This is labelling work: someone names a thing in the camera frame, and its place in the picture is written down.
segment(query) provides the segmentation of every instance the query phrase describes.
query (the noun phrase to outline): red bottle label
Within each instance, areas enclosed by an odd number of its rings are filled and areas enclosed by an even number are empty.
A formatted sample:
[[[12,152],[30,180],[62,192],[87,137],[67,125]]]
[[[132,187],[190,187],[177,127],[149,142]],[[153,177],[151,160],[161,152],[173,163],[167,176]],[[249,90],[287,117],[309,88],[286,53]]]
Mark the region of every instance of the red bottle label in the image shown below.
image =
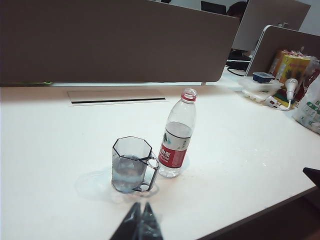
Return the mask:
[[[162,144],[158,159],[161,164],[165,165],[168,168],[180,168],[184,161],[186,152],[187,149],[183,151],[172,150],[166,148]]]
[[[184,161],[190,138],[175,136],[166,129],[158,157],[160,163],[168,168],[180,168]]]

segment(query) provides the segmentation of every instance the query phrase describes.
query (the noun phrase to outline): plastic bottle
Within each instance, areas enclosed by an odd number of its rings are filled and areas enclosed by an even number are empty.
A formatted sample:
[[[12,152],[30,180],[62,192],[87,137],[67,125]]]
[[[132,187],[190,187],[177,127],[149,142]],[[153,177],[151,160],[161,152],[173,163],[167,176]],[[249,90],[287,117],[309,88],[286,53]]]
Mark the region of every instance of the plastic bottle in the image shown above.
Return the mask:
[[[166,178],[179,175],[196,123],[197,91],[185,88],[167,119],[159,153],[159,174]]]

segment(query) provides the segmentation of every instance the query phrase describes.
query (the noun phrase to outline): white desk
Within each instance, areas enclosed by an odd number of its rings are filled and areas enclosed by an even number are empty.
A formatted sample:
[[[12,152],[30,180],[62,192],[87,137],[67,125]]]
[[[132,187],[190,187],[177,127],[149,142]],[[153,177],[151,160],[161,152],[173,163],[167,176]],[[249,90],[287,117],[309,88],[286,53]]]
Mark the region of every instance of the white desk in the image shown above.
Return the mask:
[[[235,80],[224,74],[194,87],[197,123],[184,170],[159,176],[150,197],[112,188],[112,145],[137,136],[157,154],[183,87],[126,87],[156,88],[168,101],[90,106],[70,106],[67,91],[119,87],[2,88],[1,237],[105,240],[134,202],[149,201],[166,240],[194,240],[310,191],[302,169],[320,169],[320,136],[291,112],[224,86]]]

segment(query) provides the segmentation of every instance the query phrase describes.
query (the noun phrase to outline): mug handle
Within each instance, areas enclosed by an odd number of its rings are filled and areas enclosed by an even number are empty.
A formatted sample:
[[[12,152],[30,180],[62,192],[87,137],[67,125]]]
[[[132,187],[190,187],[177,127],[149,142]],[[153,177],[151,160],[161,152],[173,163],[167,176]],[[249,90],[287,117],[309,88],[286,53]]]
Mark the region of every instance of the mug handle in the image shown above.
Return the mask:
[[[150,164],[150,162],[149,162],[150,159],[155,160],[156,166],[153,166]],[[153,172],[150,183],[147,183],[146,181],[143,180],[143,182],[139,186],[135,187],[133,190],[138,191],[138,192],[149,192],[152,189],[152,187],[154,186],[160,164],[159,164],[158,159],[153,156],[149,156],[148,158],[145,158],[145,159],[140,159],[140,161],[143,162],[144,164],[146,164],[147,167],[152,168],[154,172]],[[143,188],[141,188],[142,185],[146,185],[146,186],[148,186],[148,188],[143,189]]]

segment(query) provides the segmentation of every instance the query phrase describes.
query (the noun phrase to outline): plastic bag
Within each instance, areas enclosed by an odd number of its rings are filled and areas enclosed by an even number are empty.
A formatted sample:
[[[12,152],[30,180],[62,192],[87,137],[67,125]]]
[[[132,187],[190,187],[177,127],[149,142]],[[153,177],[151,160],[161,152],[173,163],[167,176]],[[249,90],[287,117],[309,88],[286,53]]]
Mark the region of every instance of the plastic bag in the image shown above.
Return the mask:
[[[308,87],[293,118],[306,128],[320,134],[320,75]]]

